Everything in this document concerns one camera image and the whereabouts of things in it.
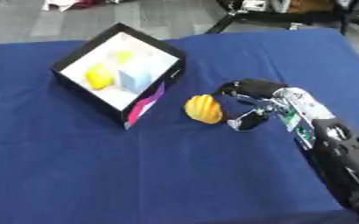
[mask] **blue cloth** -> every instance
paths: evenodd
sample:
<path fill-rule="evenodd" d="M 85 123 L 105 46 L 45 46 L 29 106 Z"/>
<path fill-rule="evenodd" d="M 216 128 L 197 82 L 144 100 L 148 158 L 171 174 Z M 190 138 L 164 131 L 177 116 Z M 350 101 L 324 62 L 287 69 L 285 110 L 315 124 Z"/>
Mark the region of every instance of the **blue cloth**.
<path fill-rule="evenodd" d="M 359 130 L 359 56 L 339 33 L 170 43 L 187 52 L 187 70 L 128 131 L 53 79 L 49 66 L 82 42 L 0 45 L 0 224 L 227 223 L 341 210 L 277 119 L 238 133 L 182 110 L 224 81 L 263 78 L 308 90 Z"/>

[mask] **gray floor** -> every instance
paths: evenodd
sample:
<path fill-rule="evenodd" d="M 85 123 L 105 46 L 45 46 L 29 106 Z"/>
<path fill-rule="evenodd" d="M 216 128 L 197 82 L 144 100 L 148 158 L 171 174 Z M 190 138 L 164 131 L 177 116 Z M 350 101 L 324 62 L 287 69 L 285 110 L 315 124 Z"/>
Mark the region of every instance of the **gray floor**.
<path fill-rule="evenodd" d="M 0 1 L 0 43 L 90 39 L 116 22 L 158 39 L 176 39 L 203 33 L 224 14 L 215 0 L 138 0 L 66 12 L 42 11 L 42 4 L 43 0 Z M 270 29 L 281 28 L 235 24 L 226 32 Z M 347 39 L 359 52 L 358 26 L 350 26 Z"/>

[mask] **yellow bread toy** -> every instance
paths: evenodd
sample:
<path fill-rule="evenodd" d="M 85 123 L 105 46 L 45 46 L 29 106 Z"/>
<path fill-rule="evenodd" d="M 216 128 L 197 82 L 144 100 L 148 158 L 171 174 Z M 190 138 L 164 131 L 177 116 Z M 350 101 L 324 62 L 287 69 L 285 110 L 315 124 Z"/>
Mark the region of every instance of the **yellow bread toy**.
<path fill-rule="evenodd" d="M 103 63 L 90 67 L 86 72 L 86 78 L 93 89 L 102 89 L 114 82 L 113 73 Z"/>
<path fill-rule="evenodd" d="M 185 112 L 203 123 L 218 123 L 222 119 L 221 105 L 210 94 L 196 95 L 185 104 Z"/>

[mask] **yellow toy croissant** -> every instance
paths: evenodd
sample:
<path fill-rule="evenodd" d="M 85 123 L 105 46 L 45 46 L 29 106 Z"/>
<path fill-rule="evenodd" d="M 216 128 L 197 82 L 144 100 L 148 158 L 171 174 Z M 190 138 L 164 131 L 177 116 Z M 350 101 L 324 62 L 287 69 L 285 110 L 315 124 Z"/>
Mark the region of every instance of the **yellow toy croissant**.
<path fill-rule="evenodd" d="M 218 123 L 222 119 L 221 105 L 210 94 L 196 95 L 185 104 L 185 112 L 203 123 Z"/>

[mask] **yellow object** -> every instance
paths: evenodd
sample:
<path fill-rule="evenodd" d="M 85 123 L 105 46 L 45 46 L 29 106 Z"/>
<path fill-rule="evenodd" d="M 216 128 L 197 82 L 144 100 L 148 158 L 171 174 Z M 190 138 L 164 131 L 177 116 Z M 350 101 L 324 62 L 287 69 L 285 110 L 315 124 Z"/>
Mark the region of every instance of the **yellow object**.
<path fill-rule="evenodd" d="M 185 112 L 203 123 L 218 123 L 222 119 L 221 105 L 210 94 L 196 95 L 185 104 Z"/>
<path fill-rule="evenodd" d="M 113 73 L 103 63 L 90 67 L 86 72 L 86 78 L 93 89 L 102 89 L 114 82 Z"/>
<path fill-rule="evenodd" d="M 123 65 L 133 58 L 133 52 L 128 51 L 118 51 L 115 52 L 115 55 L 119 65 Z"/>

